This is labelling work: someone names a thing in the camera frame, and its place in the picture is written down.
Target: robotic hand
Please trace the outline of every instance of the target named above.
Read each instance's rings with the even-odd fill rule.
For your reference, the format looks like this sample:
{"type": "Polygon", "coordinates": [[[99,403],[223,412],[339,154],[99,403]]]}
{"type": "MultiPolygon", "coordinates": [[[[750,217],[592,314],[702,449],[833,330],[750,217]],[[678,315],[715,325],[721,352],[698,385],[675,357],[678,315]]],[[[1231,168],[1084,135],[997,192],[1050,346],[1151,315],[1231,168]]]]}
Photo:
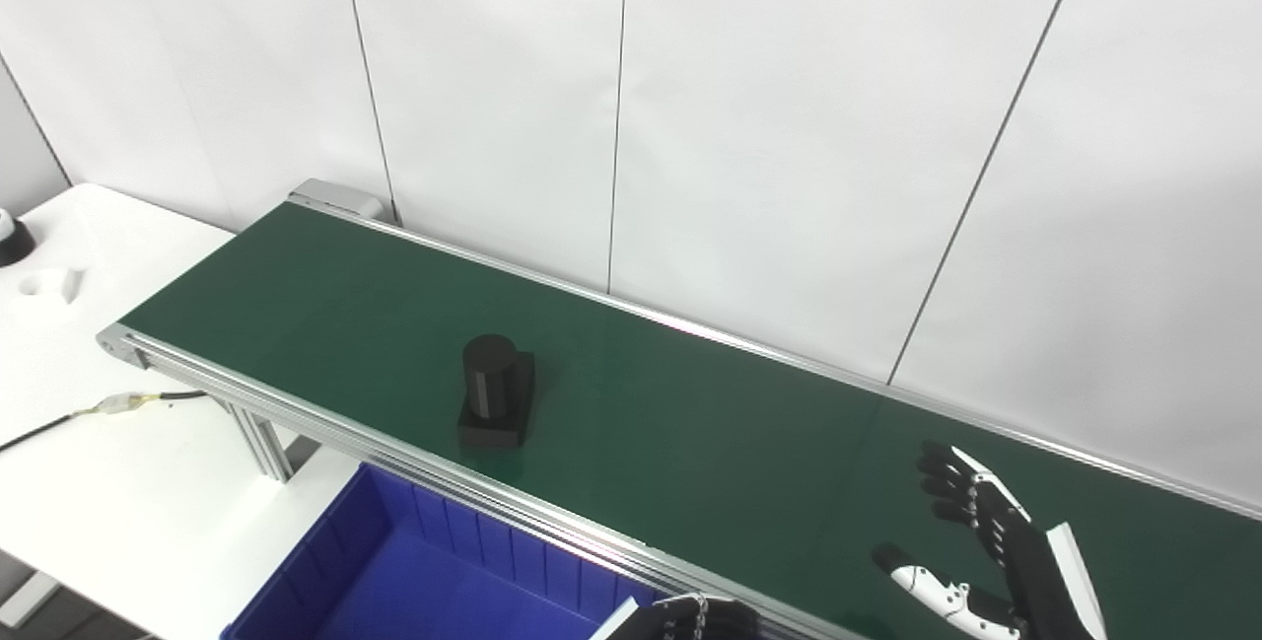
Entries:
{"type": "Polygon", "coordinates": [[[758,613],[740,601],[689,593],[610,616],[591,640],[756,640],[758,613]]]}
{"type": "Polygon", "coordinates": [[[1046,533],[1035,528],[998,476],[959,448],[925,442],[916,467],[926,475],[921,489],[936,497],[934,516],[973,528],[982,548],[1003,569],[1012,598],[957,583],[893,544],[872,550],[881,571],[978,640],[1107,640],[1095,590],[1069,523],[1046,533]]]}

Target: plastic storage bin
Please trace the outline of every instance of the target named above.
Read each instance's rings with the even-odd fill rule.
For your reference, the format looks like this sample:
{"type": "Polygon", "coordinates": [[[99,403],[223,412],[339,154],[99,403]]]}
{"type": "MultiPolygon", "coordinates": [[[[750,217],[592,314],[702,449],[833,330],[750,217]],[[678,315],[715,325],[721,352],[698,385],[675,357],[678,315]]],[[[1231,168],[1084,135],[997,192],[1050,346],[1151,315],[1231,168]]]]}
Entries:
{"type": "Polygon", "coordinates": [[[649,587],[363,465],[223,640],[587,640],[649,587]]]}

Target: panel seam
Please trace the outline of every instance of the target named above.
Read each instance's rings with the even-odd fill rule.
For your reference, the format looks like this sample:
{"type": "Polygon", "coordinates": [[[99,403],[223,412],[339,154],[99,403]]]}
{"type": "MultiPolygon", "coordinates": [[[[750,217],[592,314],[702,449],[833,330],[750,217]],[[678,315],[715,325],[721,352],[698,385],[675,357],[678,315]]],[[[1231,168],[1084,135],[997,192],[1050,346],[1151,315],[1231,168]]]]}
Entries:
{"type": "Polygon", "coordinates": [[[968,217],[969,208],[973,207],[973,201],[977,198],[977,192],[982,187],[982,181],[986,178],[988,169],[991,168],[992,159],[994,159],[994,153],[1000,146],[1000,140],[1003,138],[1003,133],[1008,127],[1010,120],[1012,120],[1012,112],[1016,109],[1017,101],[1021,100],[1021,92],[1025,91],[1026,83],[1029,82],[1030,74],[1034,71],[1034,64],[1039,59],[1039,54],[1042,50],[1042,45],[1047,39],[1047,34],[1051,30],[1051,25],[1056,19],[1056,14],[1060,11],[1060,5],[1065,0],[1056,0],[1051,5],[1051,14],[1047,15],[1046,23],[1042,25],[1042,30],[1039,34],[1039,39],[1035,43],[1034,50],[1030,54],[1030,59],[1026,63],[1025,71],[1022,71],[1021,78],[1017,82],[1017,88],[1012,93],[1012,100],[1008,102],[1008,109],[1003,114],[1003,120],[1000,120],[1000,129],[994,134],[994,140],[991,141],[989,150],[986,151],[986,159],[982,160],[982,169],[977,173],[977,178],[973,182],[973,188],[968,192],[968,198],[964,199],[964,208],[960,210],[959,218],[955,218],[955,226],[952,227],[950,237],[946,240],[946,247],[943,249],[943,255],[938,259],[938,266],[934,268],[934,275],[929,280],[929,288],[925,290],[924,298],[920,298],[920,305],[916,308],[915,317],[911,319],[911,327],[907,328],[907,335],[902,338],[902,345],[899,348],[899,356],[893,360],[893,366],[890,369],[890,375],[886,377],[885,382],[887,385],[893,384],[893,377],[899,374],[899,367],[902,365],[902,357],[907,353],[907,345],[911,343],[911,337],[916,333],[916,328],[920,326],[920,317],[925,313],[925,307],[929,304],[929,298],[934,294],[934,288],[938,287],[938,280],[941,276],[943,268],[946,265],[946,259],[950,258],[952,249],[955,246],[955,240],[959,237],[960,227],[964,226],[964,218],[968,217]]]}
{"type": "Polygon", "coordinates": [[[627,38],[627,0],[622,0],[622,14],[618,19],[618,77],[613,104],[613,175],[610,184],[610,245],[608,265],[604,271],[604,294],[613,293],[613,226],[618,204],[618,138],[622,131],[622,56],[627,38]]]}
{"type": "Polygon", "coordinates": [[[9,83],[13,83],[14,92],[18,92],[18,100],[21,101],[24,109],[27,109],[27,115],[30,115],[30,122],[34,124],[35,131],[39,133],[40,140],[44,140],[44,146],[48,149],[48,154],[53,158],[53,164],[57,164],[57,172],[62,173],[62,178],[66,181],[66,187],[73,187],[74,183],[71,182],[71,175],[66,172],[66,167],[62,164],[62,158],[57,155],[57,150],[53,149],[53,144],[48,141],[48,133],[44,133],[43,124],[35,117],[35,109],[32,109],[30,101],[27,100],[27,92],[23,92],[21,86],[18,83],[16,74],[13,74],[13,68],[9,68],[9,61],[5,61],[4,52],[0,52],[0,69],[9,77],[9,83]]]}
{"type": "Polygon", "coordinates": [[[403,217],[399,216],[399,202],[394,196],[394,179],[390,177],[390,160],[386,158],[386,141],[381,133],[381,114],[377,110],[377,92],[372,87],[372,69],[369,68],[369,50],[363,43],[363,25],[360,23],[360,0],[351,0],[351,15],[355,19],[355,38],[360,43],[360,57],[363,61],[363,80],[369,87],[369,105],[372,106],[372,126],[377,133],[377,150],[381,155],[381,169],[386,177],[386,191],[390,194],[390,212],[395,222],[403,226],[403,217]]]}

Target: white robotic hand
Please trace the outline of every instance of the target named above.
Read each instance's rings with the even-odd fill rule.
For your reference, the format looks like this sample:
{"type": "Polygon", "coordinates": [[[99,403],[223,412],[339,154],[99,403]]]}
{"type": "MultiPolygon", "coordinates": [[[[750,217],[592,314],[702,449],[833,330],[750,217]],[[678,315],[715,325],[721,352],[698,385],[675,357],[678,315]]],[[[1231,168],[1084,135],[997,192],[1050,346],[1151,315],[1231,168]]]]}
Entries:
{"type": "Polygon", "coordinates": [[[904,591],[978,640],[1108,640],[1095,590],[1069,524],[1042,533],[987,466],[955,447],[924,443],[916,467],[934,516],[974,530],[1003,569],[1011,600],[957,583],[893,544],[872,560],[904,591]]]}

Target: black rectangular base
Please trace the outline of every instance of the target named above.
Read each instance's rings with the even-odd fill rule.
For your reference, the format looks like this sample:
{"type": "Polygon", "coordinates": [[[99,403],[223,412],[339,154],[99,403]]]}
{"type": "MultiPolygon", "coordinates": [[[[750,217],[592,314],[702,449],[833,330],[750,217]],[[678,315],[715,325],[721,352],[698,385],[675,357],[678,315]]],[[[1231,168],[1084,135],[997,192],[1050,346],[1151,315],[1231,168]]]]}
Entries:
{"type": "Polygon", "coordinates": [[[478,418],[468,405],[461,404],[461,419],[457,424],[461,446],[519,448],[526,441],[530,404],[535,398],[535,356],[531,352],[517,352],[512,371],[516,379],[512,390],[512,403],[516,406],[514,412],[504,418],[487,420],[478,418]]]}

